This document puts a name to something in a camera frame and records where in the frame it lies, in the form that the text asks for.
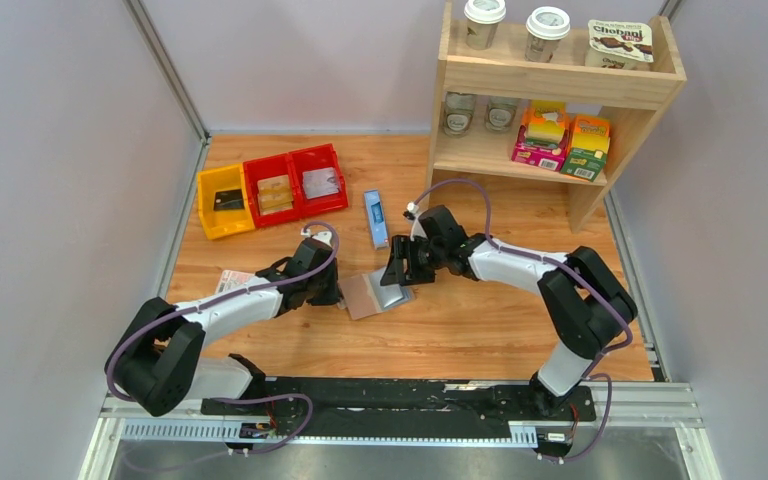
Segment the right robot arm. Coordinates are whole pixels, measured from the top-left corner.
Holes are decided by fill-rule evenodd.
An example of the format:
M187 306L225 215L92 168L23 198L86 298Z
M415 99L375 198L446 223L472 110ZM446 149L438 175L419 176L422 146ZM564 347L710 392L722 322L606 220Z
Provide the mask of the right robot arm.
M408 235L391 240L380 283L434 282L439 270L472 281L505 284L539 296L559 342L532 378L542 397L560 400L578 386L614 339L630 331L638 307L600 255L516 247L485 233L469 235L450 210L433 207L413 220Z

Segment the pink leather card holder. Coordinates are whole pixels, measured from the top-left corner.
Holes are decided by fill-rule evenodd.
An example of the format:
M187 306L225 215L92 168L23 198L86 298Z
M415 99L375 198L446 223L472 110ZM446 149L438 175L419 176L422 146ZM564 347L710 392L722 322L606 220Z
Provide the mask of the pink leather card holder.
M346 311L353 321L393 310L414 300L413 292L403 286L382 287L379 281L385 267L354 275L338 282L341 296L347 303Z

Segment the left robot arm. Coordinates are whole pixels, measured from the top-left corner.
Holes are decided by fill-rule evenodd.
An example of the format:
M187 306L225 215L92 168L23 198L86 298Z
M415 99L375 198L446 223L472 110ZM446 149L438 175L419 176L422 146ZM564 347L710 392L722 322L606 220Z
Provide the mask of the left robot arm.
M242 398L252 367L233 356L205 359L204 349L303 305L337 304L338 246L332 232L308 234L292 256L235 288L179 304L160 297L145 301L105 363L109 392L154 417L184 400Z

